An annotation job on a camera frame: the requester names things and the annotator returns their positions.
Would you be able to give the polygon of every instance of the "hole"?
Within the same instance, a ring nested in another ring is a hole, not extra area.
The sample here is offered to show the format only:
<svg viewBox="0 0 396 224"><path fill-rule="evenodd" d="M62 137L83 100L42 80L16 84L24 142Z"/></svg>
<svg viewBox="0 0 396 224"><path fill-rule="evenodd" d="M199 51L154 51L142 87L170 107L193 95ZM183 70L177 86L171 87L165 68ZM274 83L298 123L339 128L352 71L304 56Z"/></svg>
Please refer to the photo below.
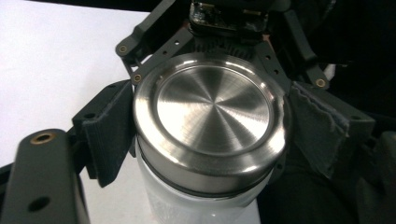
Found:
<svg viewBox="0 0 396 224"><path fill-rule="evenodd" d="M352 119L357 119L357 120L361 119L361 117L356 116L356 115L352 115L351 118L352 118Z"/></svg>
<svg viewBox="0 0 396 224"><path fill-rule="evenodd" d="M41 133L36 135L30 140L30 143L33 145L40 145L44 143L48 143L55 137L54 133Z"/></svg>
<svg viewBox="0 0 396 224"><path fill-rule="evenodd" d="M86 118L86 119L93 119L95 116L96 116L95 114L90 113L90 114L84 115L84 118Z"/></svg>
<svg viewBox="0 0 396 224"><path fill-rule="evenodd" d="M50 203L49 197L40 197L29 204L28 210L29 212L38 212L43 208L47 207Z"/></svg>
<svg viewBox="0 0 396 224"><path fill-rule="evenodd" d="M140 80L142 80L142 76L140 76L140 75L135 75L134 76L134 81L135 82L139 82Z"/></svg>
<svg viewBox="0 0 396 224"><path fill-rule="evenodd" d="M46 141L46 140L49 140L49 139L50 139L50 135L49 134L43 134L43 135L38 136L36 138L36 140L39 141L39 142L43 142L43 141Z"/></svg>
<svg viewBox="0 0 396 224"><path fill-rule="evenodd" d="M326 86L326 81L320 78L316 80L315 84L317 84L319 87L324 87Z"/></svg>
<svg viewBox="0 0 396 224"><path fill-rule="evenodd" d="M127 48L126 48L125 45L122 45L122 46L120 46L120 48L119 48L119 51L120 51L121 53L125 53L126 50L127 50Z"/></svg>

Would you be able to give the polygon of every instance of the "bolt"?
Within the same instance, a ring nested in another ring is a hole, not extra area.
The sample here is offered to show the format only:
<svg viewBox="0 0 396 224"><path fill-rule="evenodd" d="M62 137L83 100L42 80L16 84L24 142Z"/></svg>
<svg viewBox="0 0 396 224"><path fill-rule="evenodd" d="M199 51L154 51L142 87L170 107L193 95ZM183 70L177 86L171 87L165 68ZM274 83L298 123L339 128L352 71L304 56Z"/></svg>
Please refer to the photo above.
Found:
<svg viewBox="0 0 396 224"><path fill-rule="evenodd" d="M121 53L125 53L126 50L127 50L127 48L126 48L125 45L121 45L120 48L119 48L119 52L121 52Z"/></svg>
<svg viewBox="0 0 396 224"><path fill-rule="evenodd" d="M142 76L140 76L140 75L134 75L134 81L135 81L135 82L139 82L140 80L142 80Z"/></svg>
<svg viewBox="0 0 396 224"><path fill-rule="evenodd" d="M321 78L317 79L315 83L316 83L317 86L319 86L319 87L324 87L324 86L326 86L326 81L323 80L323 79L321 79Z"/></svg>

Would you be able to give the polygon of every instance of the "black mechanical arm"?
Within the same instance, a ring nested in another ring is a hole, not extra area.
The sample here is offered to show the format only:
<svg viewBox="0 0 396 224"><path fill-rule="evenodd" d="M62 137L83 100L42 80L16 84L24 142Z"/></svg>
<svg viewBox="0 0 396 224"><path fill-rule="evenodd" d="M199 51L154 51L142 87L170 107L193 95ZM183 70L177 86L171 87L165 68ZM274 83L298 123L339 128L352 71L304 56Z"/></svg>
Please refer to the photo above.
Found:
<svg viewBox="0 0 396 224"><path fill-rule="evenodd" d="M27 136L15 162L0 169L1 223L90 223L78 174L87 167L101 187L116 179L128 151L135 156L134 87L153 67L192 52L248 61L287 93L293 134L259 196L262 222L393 223L396 130L373 136L374 119L327 91L322 65L334 60L321 61L307 35L336 1L316 2L319 20L307 22L288 0L161 1L116 46L131 79L99 92L67 133Z"/></svg>

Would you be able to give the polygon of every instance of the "stainless steel lid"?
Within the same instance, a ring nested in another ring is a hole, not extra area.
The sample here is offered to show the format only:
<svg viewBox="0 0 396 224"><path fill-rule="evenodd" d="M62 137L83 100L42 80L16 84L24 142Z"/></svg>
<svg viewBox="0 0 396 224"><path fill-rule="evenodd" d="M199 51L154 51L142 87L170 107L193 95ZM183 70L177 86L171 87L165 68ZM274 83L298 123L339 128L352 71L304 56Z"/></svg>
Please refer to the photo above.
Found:
<svg viewBox="0 0 396 224"><path fill-rule="evenodd" d="M154 68L134 97L138 142L168 183L200 194L248 189L286 144L284 92L264 71L193 53Z"/></svg>

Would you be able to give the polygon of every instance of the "metal lid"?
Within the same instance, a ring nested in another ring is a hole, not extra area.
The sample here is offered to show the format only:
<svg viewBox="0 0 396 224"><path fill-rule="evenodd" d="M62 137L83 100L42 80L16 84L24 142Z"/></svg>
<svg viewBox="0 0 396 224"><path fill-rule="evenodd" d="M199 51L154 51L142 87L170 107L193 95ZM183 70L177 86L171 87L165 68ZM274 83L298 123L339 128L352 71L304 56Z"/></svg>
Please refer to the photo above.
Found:
<svg viewBox="0 0 396 224"><path fill-rule="evenodd" d="M197 194L251 188L270 173L285 147L283 95L246 61L177 56L154 68L136 90L143 157L168 183Z"/></svg>

